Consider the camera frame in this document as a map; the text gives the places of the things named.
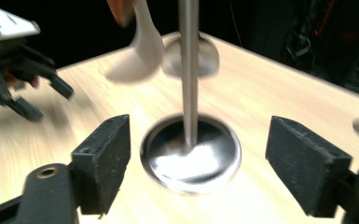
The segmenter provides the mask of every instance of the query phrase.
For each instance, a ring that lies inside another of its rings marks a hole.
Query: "white spoon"
[[[164,44],[152,22],[146,0],[134,0],[136,32],[121,61],[112,64],[106,78],[118,82],[132,82],[149,77],[159,67]]]

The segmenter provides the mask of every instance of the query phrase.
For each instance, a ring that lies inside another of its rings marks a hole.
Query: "clamp jaw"
[[[22,195],[0,204],[0,223],[77,224],[78,207],[83,215],[107,214],[130,158],[129,115],[107,119],[72,152],[71,163],[28,174]]]
[[[36,87],[38,77],[43,77],[48,79],[50,86],[63,97],[69,99],[74,93],[73,89],[58,77],[54,62],[50,58],[25,46],[25,37],[39,32],[36,23],[0,9],[0,105],[9,106],[30,121],[41,120],[43,114],[23,98],[12,97],[7,86],[10,80],[19,82],[17,88],[23,88],[24,82]]]
[[[349,170],[351,155],[298,122],[272,117],[266,158],[307,215],[333,217],[339,205],[342,223],[359,224],[359,172]]]

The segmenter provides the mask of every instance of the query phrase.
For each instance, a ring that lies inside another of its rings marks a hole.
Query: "dark background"
[[[162,35],[178,30],[176,0],[148,0],[150,14]],[[233,8],[248,8],[233,1]],[[128,46],[135,33],[117,26],[105,0],[0,0],[0,8],[29,21],[36,21],[41,34],[28,37],[28,46],[51,57],[58,67]],[[244,34],[249,13],[238,10]],[[227,0],[200,1],[200,30],[239,45]]]
[[[162,35],[178,30],[177,0],[147,3]],[[127,47],[135,33],[134,21],[117,26],[105,0],[0,0],[0,8],[38,23],[28,46],[57,67]],[[359,0],[200,0],[200,30],[359,92]]]

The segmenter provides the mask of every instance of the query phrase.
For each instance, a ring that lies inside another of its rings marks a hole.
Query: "light wood tabletop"
[[[172,37],[165,36],[164,41]],[[211,37],[219,71],[199,81],[199,111],[225,122],[242,146],[242,164],[223,188],[188,196],[152,180],[140,160],[140,145],[159,121],[182,113],[178,77],[154,74],[136,82],[105,76],[124,58],[117,50],[59,70],[75,90],[70,101],[46,81],[18,91],[45,117],[29,122],[0,106],[0,203],[21,194],[25,177],[42,165],[68,164],[71,152],[104,120],[129,114],[131,160],[109,214],[81,216],[80,223],[340,223],[304,215],[265,159],[271,116],[293,119],[353,156],[359,170],[359,95]]]

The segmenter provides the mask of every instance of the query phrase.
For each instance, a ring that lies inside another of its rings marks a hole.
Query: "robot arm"
[[[7,105],[20,116],[39,121],[43,115],[23,98],[13,99],[7,80],[14,78],[22,84],[37,85],[38,76],[50,81],[51,87],[69,99],[73,89],[57,76],[54,62],[43,54],[25,46],[28,35],[40,33],[35,22],[24,20],[0,9],[0,105]]]

